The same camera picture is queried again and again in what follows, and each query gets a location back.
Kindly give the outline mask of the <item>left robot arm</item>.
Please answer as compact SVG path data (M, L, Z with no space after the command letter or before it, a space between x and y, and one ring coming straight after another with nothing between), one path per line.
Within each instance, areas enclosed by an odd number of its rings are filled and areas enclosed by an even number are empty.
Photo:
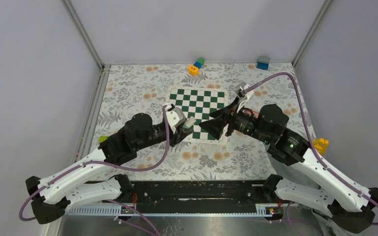
M162 114L159 124L153 124L148 114L135 114L117 133L80 161L49 177L28 178L29 197L19 211L20 220L47 224L74 207L116 198L121 202L129 201L133 188L126 175L110 175L108 180L100 183L89 184L88 181L111 169L145 172L160 166L169 148L193 133L192 126L196 122L195 118L187 118L178 108L164 106ZM141 169L124 166L137 157L138 151L162 142L166 144L164 154L156 164Z

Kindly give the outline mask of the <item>person's hand painted nails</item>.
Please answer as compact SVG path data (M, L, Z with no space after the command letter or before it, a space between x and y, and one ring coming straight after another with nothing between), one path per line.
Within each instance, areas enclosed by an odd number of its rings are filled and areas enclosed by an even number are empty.
M252 109L248 109L248 108L243 108L241 110L244 114L250 116L250 117L253 117L253 118L259 118L259 112L257 111L254 111Z

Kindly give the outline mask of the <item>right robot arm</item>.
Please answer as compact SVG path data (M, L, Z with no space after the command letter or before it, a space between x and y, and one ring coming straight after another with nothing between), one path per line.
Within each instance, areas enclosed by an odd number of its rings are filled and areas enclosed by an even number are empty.
M269 157L293 168L319 185L319 189L297 184L279 175L269 176L262 195L271 203L278 199L293 201L329 217L342 229L358 234L373 224L378 204L378 188L359 185L334 169L323 165L308 140L287 128L288 116L276 104L259 112L227 106L210 114L200 127L215 139L238 131L263 142Z

